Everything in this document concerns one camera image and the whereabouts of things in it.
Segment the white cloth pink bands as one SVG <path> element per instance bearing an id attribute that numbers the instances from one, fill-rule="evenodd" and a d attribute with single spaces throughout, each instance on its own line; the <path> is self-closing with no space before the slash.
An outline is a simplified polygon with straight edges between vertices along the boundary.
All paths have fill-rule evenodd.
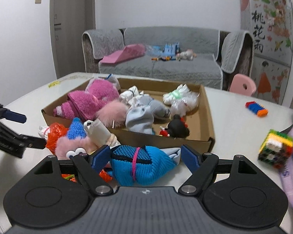
<path id="1" fill-rule="evenodd" d="M 38 135 L 41 138 L 43 138 L 43 139 L 45 139 L 47 141 L 49 133 L 50 133 L 50 127 L 49 126 L 39 126 Z"/>

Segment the orange plastic bag bundle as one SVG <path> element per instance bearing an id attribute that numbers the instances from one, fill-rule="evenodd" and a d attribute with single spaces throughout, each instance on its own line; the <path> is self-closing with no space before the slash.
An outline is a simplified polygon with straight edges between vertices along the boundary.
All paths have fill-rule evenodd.
<path id="1" fill-rule="evenodd" d="M 67 132 L 68 128 L 59 123 L 53 123 L 48 127 L 46 131 L 46 148 L 50 150 L 53 155 L 55 154 L 57 140 L 63 136 L 66 136 Z"/>

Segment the pink fluffy bird toy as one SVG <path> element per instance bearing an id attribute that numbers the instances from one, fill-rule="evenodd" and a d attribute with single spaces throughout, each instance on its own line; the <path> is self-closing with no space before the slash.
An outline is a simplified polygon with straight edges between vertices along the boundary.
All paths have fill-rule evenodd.
<path id="1" fill-rule="evenodd" d="M 71 156 L 91 154 L 97 149 L 98 146 L 87 136 L 81 120 L 74 118 L 67 134 L 57 140 L 55 155 L 59 160 L 68 160 Z"/>

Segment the white cloth beige band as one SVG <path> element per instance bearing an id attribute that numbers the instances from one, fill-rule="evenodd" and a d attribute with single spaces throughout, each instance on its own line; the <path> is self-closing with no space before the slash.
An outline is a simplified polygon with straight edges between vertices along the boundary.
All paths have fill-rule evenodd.
<path id="1" fill-rule="evenodd" d="M 95 121 L 85 121 L 83 123 L 83 128 L 87 136 L 97 147 L 108 145 L 110 148 L 113 148 L 120 145 L 117 137 L 112 134 L 99 119 Z"/>

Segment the mickey mouse toy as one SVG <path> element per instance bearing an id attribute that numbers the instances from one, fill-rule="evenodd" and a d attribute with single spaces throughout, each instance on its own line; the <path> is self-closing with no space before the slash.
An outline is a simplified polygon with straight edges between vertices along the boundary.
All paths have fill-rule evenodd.
<path id="1" fill-rule="evenodd" d="M 190 135 L 190 131 L 185 120 L 175 114 L 168 125 L 165 128 L 161 128 L 159 135 L 163 137 L 186 138 Z"/>

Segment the blue knit cloth bundle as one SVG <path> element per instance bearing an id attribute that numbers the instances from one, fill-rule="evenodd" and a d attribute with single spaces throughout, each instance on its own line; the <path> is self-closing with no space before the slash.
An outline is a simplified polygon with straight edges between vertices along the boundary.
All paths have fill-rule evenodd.
<path id="1" fill-rule="evenodd" d="M 111 149 L 107 173 L 121 186 L 147 186 L 173 170 L 180 159 L 180 147 L 119 145 Z"/>

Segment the pink fur pompom keychain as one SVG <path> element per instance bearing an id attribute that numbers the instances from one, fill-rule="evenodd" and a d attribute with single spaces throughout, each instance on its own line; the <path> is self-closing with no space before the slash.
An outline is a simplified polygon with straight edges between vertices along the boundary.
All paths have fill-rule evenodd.
<path id="1" fill-rule="evenodd" d="M 97 112 L 97 119 L 107 128 L 122 128 L 128 111 L 126 104 L 113 100 Z"/>

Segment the grey-blue cloth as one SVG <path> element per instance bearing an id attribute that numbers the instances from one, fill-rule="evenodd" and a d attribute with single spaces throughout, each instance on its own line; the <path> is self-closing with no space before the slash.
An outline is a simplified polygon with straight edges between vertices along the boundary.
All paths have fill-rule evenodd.
<path id="1" fill-rule="evenodd" d="M 169 117 L 169 107 L 151 96 L 143 95 L 127 112 L 125 126 L 130 132 L 154 135 L 155 119 L 166 120 Z"/>

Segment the white cloth green band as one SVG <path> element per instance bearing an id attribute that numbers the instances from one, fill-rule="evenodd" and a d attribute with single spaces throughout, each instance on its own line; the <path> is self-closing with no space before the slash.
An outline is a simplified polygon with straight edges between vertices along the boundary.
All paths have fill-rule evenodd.
<path id="1" fill-rule="evenodd" d="M 191 91 L 186 84 L 180 84 L 175 90 L 163 94 L 163 102 L 172 105 L 175 101 L 183 101 L 187 106 L 198 106 L 199 93 Z"/>

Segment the light grey knit pouch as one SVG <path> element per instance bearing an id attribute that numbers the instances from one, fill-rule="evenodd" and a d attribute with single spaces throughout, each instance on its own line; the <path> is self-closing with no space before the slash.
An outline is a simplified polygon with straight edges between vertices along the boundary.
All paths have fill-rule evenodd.
<path id="1" fill-rule="evenodd" d="M 114 74 L 109 74 L 105 80 L 109 81 L 110 83 L 113 84 L 113 86 L 117 89 L 117 91 L 120 91 L 121 86 L 120 83 L 118 81 L 118 78 L 114 75 Z"/>

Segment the brown cardboard box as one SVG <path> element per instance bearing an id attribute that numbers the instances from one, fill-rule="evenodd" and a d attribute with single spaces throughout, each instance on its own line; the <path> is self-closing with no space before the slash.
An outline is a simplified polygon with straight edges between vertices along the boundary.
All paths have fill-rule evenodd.
<path id="1" fill-rule="evenodd" d="M 152 96 L 154 99 L 162 100 L 162 95 L 175 90 L 181 83 L 165 80 L 151 80 L 144 78 L 122 78 L 119 79 L 121 90 L 127 90 L 131 86 L 137 86 L 139 90 Z M 124 145 L 143 146 L 150 145 L 158 148 L 180 147 L 182 144 L 190 146 L 199 153 L 211 152 L 215 144 L 215 134 L 211 111 L 204 86 L 187 84 L 192 92 L 199 93 L 198 107 L 188 112 L 184 117 L 189 129 L 186 139 L 163 137 L 159 133 L 165 127 L 167 121 L 156 121 L 153 124 L 154 135 L 129 132 L 124 129 L 112 129 L 109 131 L 116 135 L 118 141 Z"/>

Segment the small plush animal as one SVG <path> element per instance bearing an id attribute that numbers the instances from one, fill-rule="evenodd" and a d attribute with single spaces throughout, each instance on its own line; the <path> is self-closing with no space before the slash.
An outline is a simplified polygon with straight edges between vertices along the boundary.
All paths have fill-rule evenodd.
<path id="1" fill-rule="evenodd" d="M 183 52 L 180 52 L 180 53 L 176 54 L 176 59 L 178 59 L 178 60 L 192 61 L 196 57 L 197 57 L 197 55 L 191 49 L 188 49 L 186 51 L 183 51 Z"/>

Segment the blue toy castle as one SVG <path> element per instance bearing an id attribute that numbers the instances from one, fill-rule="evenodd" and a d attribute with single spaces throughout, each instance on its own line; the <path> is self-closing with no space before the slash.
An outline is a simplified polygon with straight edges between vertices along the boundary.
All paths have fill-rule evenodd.
<path id="1" fill-rule="evenodd" d="M 155 56 L 175 56 L 179 53 L 179 42 L 166 43 L 165 45 L 152 45 L 151 53 Z"/>

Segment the pink foam wedge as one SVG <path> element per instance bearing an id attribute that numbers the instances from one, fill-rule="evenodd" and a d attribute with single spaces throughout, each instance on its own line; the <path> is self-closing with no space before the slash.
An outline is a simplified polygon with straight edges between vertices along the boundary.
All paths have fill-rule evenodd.
<path id="1" fill-rule="evenodd" d="M 123 50 L 115 51 L 114 53 L 104 56 L 101 63 L 117 64 L 132 59 L 144 56 L 146 47 L 143 44 L 130 44 L 126 45 Z"/>

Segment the door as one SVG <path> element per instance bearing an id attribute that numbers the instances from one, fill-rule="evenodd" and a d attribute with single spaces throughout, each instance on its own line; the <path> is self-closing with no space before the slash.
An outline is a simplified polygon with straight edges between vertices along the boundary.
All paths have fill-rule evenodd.
<path id="1" fill-rule="evenodd" d="M 50 0 L 50 35 L 57 78 L 85 71 L 82 34 L 95 27 L 95 0 Z"/>

